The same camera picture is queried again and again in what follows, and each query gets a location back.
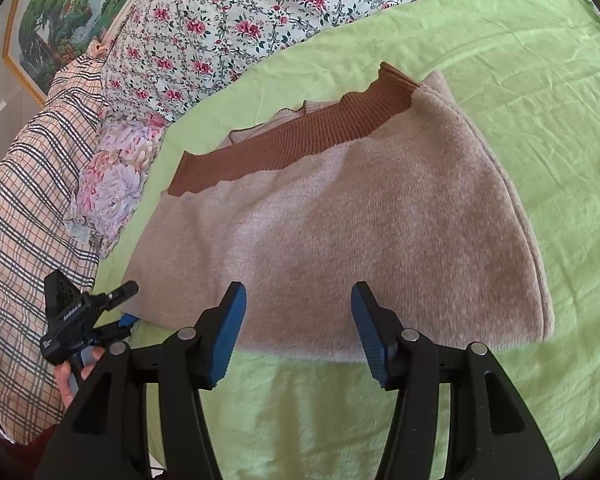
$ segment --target beige knit fabric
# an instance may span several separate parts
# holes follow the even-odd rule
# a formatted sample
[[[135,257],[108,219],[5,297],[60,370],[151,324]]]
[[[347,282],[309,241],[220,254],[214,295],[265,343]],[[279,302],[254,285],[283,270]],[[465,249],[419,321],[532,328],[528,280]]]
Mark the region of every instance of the beige knit fabric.
[[[239,280],[248,307],[238,348],[283,356],[364,358],[350,311],[358,280],[439,344],[506,348],[553,326],[512,183],[439,73],[368,137],[164,194],[125,279],[140,288],[125,311],[172,329]]]

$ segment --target floral fabric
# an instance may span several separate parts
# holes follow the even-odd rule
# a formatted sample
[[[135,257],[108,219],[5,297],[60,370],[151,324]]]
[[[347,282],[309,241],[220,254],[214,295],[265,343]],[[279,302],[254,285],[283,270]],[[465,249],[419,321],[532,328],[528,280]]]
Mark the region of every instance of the floral fabric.
[[[150,126],[109,123],[98,151],[80,172],[64,226],[75,240],[99,247],[101,258],[118,243],[121,229],[140,203],[165,124],[157,116],[151,117]]]
[[[104,69],[113,115],[176,121],[276,51],[413,1],[138,0]]]

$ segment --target bed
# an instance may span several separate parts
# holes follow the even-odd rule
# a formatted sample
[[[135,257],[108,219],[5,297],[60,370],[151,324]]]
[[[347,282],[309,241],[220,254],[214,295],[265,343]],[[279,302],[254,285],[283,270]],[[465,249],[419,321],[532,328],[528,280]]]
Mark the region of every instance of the bed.
[[[94,290],[120,284],[184,150],[206,153],[229,130],[280,108],[361,90],[382,60],[416,79],[442,70],[518,189],[557,325],[551,341],[497,357],[567,475],[600,437],[600,17],[588,1],[423,0],[325,31],[252,67],[168,130],[142,202],[101,261]],[[131,343],[168,335],[140,322]],[[150,391],[150,448],[164,463],[155,396]],[[225,478],[369,478],[394,396],[363,363],[236,352],[203,403]],[[441,444],[445,404],[442,413]],[[442,476],[444,455],[437,446],[432,478]]]

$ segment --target framed picture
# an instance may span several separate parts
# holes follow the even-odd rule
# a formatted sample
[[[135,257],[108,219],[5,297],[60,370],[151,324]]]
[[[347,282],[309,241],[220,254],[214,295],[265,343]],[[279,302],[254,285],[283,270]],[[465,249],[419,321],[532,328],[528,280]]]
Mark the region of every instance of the framed picture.
[[[56,72],[107,41],[135,0],[13,0],[2,56],[41,105]]]

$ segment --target metal pivot bolt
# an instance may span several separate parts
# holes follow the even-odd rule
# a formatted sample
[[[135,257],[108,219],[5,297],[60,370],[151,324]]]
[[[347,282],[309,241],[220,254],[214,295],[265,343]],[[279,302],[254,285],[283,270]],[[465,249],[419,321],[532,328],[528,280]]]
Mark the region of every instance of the metal pivot bolt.
[[[186,326],[178,331],[178,338],[183,341],[191,341],[197,335],[198,332],[196,332],[196,329],[192,326]]]
[[[109,352],[111,352],[113,355],[121,355],[125,353],[125,351],[126,345],[122,341],[117,341],[109,347]]]
[[[402,336],[402,339],[411,341],[412,343],[420,338],[420,332],[414,328],[405,328],[400,335]]]
[[[474,354],[477,355],[486,355],[486,353],[489,351],[489,349],[487,348],[487,345],[485,345],[484,343],[471,343],[471,352],[473,352]]]

